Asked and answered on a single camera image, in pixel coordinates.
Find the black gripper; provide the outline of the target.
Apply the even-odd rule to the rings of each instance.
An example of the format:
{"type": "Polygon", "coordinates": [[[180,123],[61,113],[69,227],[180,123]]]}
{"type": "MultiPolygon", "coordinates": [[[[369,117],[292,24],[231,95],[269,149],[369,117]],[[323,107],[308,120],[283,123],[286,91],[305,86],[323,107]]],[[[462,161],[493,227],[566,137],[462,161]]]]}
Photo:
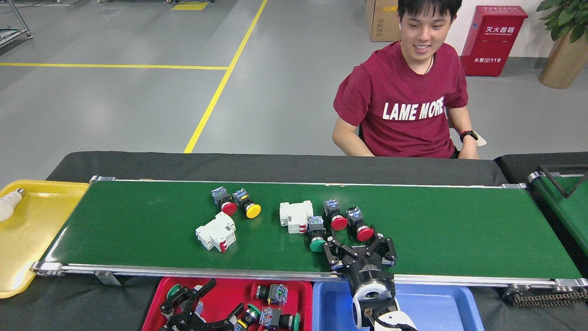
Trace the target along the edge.
{"type": "Polygon", "coordinates": [[[167,299],[160,305],[160,312],[168,318],[159,331],[190,331],[202,325],[203,331],[235,331],[238,320],[244,312],[244,304],[239,303],[226,318],[216,322],[207,322],[202,318],[195,318],[202,312],[198,309],[200,299],[210,292],[216,285],[216,280],[211,279],[205,285],[196,285],[194,288],[177,284],[168,291],[167,299]],[[173,318],[176,308],[181,309],[179,318],[173,318]]]}
{"type": "Polygon", "coordinates": [[[345,271],[351,295],[355,299],[388,299],[395,295],[394,274],[383,265],[394,267],[397,254],[391,238],[385,237],[374,225],[373,240],[366,247],[366,258],[335,237],[328,237],[322,245],[330,269],[345,271]]]}

